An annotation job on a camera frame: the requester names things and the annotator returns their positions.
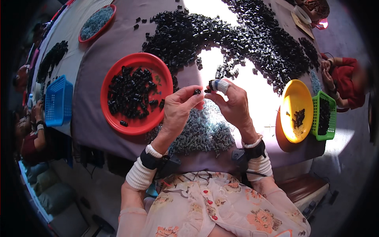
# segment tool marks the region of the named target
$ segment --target wooden board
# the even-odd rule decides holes
[[[313,40],[315,39],[315,37],[313,36],[313,33],[309,27],[309,25],[305,24],[304,22],[302,22],[300,20],[300,18],[292,11],[291,12],[291,15],[292,15],[292,18],[293,18],[293,21],[295,22],[295,24],[300,28],[302,29],[307,35],[309,35],[309,37],[311,37]]]

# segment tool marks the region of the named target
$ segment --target blue plastic basket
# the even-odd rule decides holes
[[[74,87],[62,75],[46,89],[45,123],[47,127],[62,126],[71,120],[72,93]]]

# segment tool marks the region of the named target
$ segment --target yellow plate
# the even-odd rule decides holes
[[[300,127],[294,128],[292,119],[296,120],[296,111],[305,109],[305,118]],[[313,122],[313,102],[307,86],[294,79],[287,83],[283,91],[283,102],[280,106],[280,121],[284,135],[292,143],[299,143],[308,135]]]

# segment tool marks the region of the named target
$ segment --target tablecloth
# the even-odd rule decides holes
[[[291,5],[284,0],[266,0],[271,3],[281,27],[283,27],[295,39],[307,37],[300,29],[296,28],[291,17]],[[205,16],[216,17],[219,15],[232,25],[236,25],[237,17],[228,6],[220,0],[183,0],[176,3],[174,0],[156,1],[122,1],[115,0],[117,6],[116,19],[109,30],[97,39],[86,51],[81,62],[73,98],[73,136],[81,145],[107,151],[129,160],[136,160],[146,146],[144,135],[125,136],[113,130],[105,120],[100,108],[100,89],[105,75],[111,66],[120,58],[142,50],[141,45],[145,41],[145,33],[155,33],[156,24],[139,23],[139,29],[134,30],[135,19],[149,19],[159,12],[173,11],[177,5],[187,7],[190,13],[199,13]],[[198,70],[196,66],[184,67],[177,74],[179,87],[198,84],[206,86],[215,76],[216,67],[222,64],[223,57],[219,48],[202,50],[199,55],[202,58],[204,68]],[[315,137],[309,135],[299,144],[290,143],[284,136],[280,124],[278,124],[278,110],[281,98],[273,93],[272,86],[258,73],[253,75],[253,63],[246,61],[246,66],[238,65],[240,74],[234,83],[247,91],[250,115],[257,132],[263,134],[266,148],[273,167],[290,165],[301,161],[321,156],[324,153],[325,142],[317,142]],[[305,74],[302,80],[312,91],[310,76]],[[235,139],[237,147],[241,147],[240,135],[236,130]],[[204,159],[202,152],[195,152],[182,159],[187,165],[196,166],[196,162]],[[230,159],[230,154],[219,156],[219,159]],[[218,163],[219,160],[211,159],[207,162]]]
[[[33,76],[35,85],[39,65],[45,55],[58,42],[63,40],[68,42],[68,52],[64,55],[59,64],[54,68],[51,77],[47,77],[45,83],[56,76],[66,75],[66,79],[75,86],[80,62],[88,44],[80,44],[78,40],[79,32],[87,19],[98,9],[110,4],[112,0],[76,0],[66,7],[59,18],[55,21],[47,37],[42,42],[40,54],[36,62],[36,69]],[[70,124],[61,127],[54,127],[66,135],[71,135]]]

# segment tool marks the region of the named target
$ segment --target green sack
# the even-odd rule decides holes
[[[48,170],[49,165],[47,163],[38,164],[35,166],[26,167],[26,176],[30,184],[35,184],[37,182],[37,176],[46,170]]]
[[[59,182],[60,179],[52,169],[48,169],[42,174],[39,174],[37,176],[37,183],[34,186],[34,191],[36,192],[37,197],[41,195],[43,191]]]
[[[38,197],[47,214],[57,215],[75,200],[76,192],[68,184],[56,183]]]

